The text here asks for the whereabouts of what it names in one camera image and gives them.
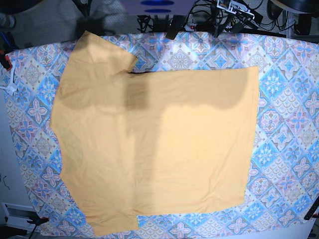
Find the orange T-shirt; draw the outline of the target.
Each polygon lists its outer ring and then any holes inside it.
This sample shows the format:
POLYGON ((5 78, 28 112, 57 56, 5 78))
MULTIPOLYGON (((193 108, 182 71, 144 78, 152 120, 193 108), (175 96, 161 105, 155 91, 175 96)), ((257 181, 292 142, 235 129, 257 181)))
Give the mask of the orange T-shirt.
POLYGON ((137 230, 138 215, 244 202, 258 67, 134 73, 136 62, 85 32, 51 111, 60 178, 97 237, 137 230))

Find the black table clamp top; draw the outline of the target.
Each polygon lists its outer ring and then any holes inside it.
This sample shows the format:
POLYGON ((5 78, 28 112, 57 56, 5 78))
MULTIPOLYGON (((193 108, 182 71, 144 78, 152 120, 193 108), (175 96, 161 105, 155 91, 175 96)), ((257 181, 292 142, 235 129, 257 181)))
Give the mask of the black table clamp top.
POLYGON ((183 28, 184 21, 185 16, 174 15, 167 27, 166 38, 169 40, 174 40, 177 34, 183 28))

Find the white power strip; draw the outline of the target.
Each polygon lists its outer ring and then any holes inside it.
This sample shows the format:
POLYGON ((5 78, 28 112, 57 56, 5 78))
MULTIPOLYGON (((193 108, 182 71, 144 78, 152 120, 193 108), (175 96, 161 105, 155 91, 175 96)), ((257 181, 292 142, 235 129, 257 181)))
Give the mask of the white power strip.
POLYGON ((187 23, 184 27, 185 31, 200 31, 200 32, 213 32, 215 26, 210 23, 187 23))

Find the white blue logo panel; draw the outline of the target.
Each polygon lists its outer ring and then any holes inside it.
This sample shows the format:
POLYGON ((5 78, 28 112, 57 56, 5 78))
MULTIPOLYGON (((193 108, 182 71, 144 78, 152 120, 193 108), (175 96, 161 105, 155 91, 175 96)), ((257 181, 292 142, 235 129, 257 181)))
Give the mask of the white blue logo panel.
POLYGON ((120 0, 129 15, 187 15, 194 0, 120 0))

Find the patterned blue tablecloth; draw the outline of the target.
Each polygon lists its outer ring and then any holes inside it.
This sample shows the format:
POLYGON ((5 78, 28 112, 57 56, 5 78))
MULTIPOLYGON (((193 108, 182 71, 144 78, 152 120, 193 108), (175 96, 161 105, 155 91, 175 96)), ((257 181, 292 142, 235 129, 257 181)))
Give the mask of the patterned blue tablecloth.
MULTIPOLYGON (((219 238, 277 233, 318 224, 304 216, 319 195, 319 47, 280 37, 252 34, 163 33, 108 36, 106 40, 137 56, 134 71, 259 68, 259 103, 244 203, 208 214, 138 217, 137 231, 112 239, 219 238)), ((1 93, 19 168, 0 168, 0 195, 14 194, 14 182, 49 222, 44 236, 94 236, 60 180, 61 155, 49 128, 54 94, 74 42, 47 44, 8 55, 16 64, 13 95, 1 93)))

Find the orange-tipped clamp bottom left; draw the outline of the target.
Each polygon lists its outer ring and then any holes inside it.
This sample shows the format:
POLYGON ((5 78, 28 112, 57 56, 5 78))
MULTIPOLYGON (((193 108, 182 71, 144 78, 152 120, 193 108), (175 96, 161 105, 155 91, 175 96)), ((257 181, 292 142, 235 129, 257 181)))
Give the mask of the orange-tipped clamp bottom left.
POLYGON ((49 221, 49 218, 30 217, 27 222, 39 226, 49 221))

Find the white vent box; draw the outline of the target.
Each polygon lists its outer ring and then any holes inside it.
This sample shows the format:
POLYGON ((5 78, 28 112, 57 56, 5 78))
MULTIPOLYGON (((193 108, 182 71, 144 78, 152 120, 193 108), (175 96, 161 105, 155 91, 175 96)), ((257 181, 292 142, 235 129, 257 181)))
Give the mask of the white vent box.
POLYGON ((7 226, 30 232, 34 229, 35 224, 27 222, 39 218, 33 207, 4 202, 1 202, 1 205, 7 218, 7 226))

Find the black clamp bottom right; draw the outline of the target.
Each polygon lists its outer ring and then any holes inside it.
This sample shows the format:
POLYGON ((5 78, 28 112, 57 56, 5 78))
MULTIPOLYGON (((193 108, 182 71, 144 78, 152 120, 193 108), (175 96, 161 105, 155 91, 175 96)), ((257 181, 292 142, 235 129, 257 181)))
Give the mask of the black clamp bottom right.
POLYGON ((311 218, 315 218, 317 219, 319 217, 319 214, 315 214, 317 208, 319 207, 318 204, 313 204, 311 206, 311 208, 309 209, 309 211, 306 213, 306 215, 304 216, 304 220, 308 221, 311 218))

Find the white bracket left edge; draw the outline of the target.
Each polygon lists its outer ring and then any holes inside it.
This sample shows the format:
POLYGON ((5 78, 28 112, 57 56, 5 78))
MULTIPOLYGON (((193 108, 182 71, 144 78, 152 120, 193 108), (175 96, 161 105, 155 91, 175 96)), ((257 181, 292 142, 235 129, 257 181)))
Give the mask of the white bracket left edge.
POLYGON ((12 68, 10 70, 10 81, 8 83, 8 85, 6 87, 4 86, 0 86, 1 90, 6 91, 9 95, 13 96, 14 92, 17 91, 18 86, 17 84, 14 82, 14 72, 15 72, 15 68, 16 68, 16 62, 13 61, 12 62, 12 68))

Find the red-handled clamp left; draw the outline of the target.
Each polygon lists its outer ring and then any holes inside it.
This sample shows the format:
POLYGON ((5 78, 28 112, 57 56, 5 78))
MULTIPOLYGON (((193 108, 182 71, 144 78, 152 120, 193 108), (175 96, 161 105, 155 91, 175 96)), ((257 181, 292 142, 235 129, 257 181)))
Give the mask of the red-handled clamp left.
POLYGON ((0 63, 7 71, 12 68, 11 61, 3 50, 0 50, 0 63))

